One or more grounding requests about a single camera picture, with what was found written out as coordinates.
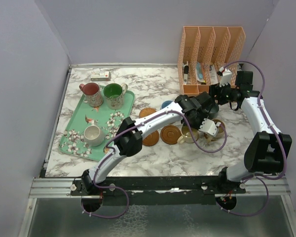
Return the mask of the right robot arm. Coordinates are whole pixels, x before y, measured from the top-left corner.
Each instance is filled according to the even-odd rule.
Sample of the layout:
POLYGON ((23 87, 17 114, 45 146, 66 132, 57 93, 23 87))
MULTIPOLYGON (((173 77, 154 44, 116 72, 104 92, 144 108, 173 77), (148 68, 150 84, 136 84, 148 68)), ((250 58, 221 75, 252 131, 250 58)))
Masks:
POLYGON ((292 138, 283 134, 270 118, 260 91, 253 90, 253 72, 240 71, 236 76, 236 86, 230 85, 231 71, 225 69, 221 82, 209 87, 210 96, 219 105, 237 104, 246 115, 252 131, 253 139, 244 154, 244 160, 225 169, 226 176, 217 180, 217 188, 228 193, 235 186, 254 175, 275 180, 278 174, 282 177, 287 167, 287 156, 292 138))

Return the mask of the yellow mug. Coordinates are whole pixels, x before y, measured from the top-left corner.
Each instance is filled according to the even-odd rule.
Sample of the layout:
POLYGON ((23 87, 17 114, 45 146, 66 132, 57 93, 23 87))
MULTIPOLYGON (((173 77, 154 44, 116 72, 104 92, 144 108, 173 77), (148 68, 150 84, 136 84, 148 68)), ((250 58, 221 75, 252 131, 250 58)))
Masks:
POLYGON ((189 131, 187 126, 182 126, 181 128, 181 136, 178 138, 177 143, 194 143, 193 138, 197 141, 199 139, 199 131, 192 128, 192 132, 189 131))

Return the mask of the brown ringed wooden coaster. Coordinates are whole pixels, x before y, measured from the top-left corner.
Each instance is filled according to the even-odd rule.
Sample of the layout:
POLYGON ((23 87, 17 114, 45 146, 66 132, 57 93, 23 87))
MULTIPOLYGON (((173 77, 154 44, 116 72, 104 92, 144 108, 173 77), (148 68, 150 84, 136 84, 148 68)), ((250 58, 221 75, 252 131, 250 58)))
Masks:
POLYGON ((148 147, 154 146, 158 141, 159 141, 159 132, 156 130, 143 140, 143 145, 148 147))

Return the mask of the tan mug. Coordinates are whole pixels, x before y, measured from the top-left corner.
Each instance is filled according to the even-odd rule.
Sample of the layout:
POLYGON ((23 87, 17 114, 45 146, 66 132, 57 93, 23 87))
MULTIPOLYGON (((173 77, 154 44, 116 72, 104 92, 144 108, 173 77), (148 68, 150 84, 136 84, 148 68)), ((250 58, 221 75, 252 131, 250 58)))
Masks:
POLYGON ((218 132, 215 136, 207 135, 206 133, 204 133, 203 135, 206 138, 207 143, 218 141, 219 139, 224 137, 224 130, 223 130, 223 127, 225 128, 224 122, 221 121, 220 119, 213 119, 213 121, 218 129, 218 132))

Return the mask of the blue mug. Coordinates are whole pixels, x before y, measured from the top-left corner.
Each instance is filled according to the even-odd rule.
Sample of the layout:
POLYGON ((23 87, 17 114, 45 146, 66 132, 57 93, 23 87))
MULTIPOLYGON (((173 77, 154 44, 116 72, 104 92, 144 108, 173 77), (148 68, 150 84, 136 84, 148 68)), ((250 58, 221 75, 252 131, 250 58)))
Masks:
POLYGON ((164 108, 167 108, 173 101, 171 100, 167 100, 167 101, 164 101, 162 104, 161 104, 161 107, 160 109, 164 109, 164 108))

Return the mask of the grey mug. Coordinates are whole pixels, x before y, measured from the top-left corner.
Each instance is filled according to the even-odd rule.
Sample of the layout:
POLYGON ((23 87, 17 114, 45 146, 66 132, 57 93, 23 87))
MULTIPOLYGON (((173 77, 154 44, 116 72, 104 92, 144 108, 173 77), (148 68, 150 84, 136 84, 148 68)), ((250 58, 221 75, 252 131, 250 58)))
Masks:
POLYGON ((218 113, 219 113, 219 106, 218 106, 218 104, 217 103, 212 104, 209 107, 207 113, 208 113, 208 118, 209 119, 215 119, 218 116, 218 113))

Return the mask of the woven rattan coaster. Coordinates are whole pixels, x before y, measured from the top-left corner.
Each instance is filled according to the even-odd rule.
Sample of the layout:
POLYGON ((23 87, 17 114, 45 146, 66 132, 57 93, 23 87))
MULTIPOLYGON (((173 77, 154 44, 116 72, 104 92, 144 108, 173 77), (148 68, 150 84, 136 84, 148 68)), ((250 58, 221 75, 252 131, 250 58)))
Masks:
POLYGON ((146 116, 149 116, 153 113, 156 112, 156 109, 154 108, 144 108, 140 111, 139 113, 139 118, 143 118, 143 117, 146 117, 146 116))

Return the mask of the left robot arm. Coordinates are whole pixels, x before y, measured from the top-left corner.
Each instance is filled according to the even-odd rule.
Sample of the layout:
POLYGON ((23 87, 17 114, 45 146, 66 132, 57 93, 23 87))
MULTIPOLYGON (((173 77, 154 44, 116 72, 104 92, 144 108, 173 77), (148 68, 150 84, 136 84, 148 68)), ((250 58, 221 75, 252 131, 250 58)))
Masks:
POLYGON ((106 144, 109 151, 97 166, 83 172, 82 189, 89 195, 95 194, 110 171, 126 157, 139 153, 143 140, 158 129, 181 120, 189 128, 200 129, 208 121, 208 111, 213 104, 207 92, 191 97, 180 95, 167 107, 149 116, 137 120, 125 118, 115 137, 106 144))

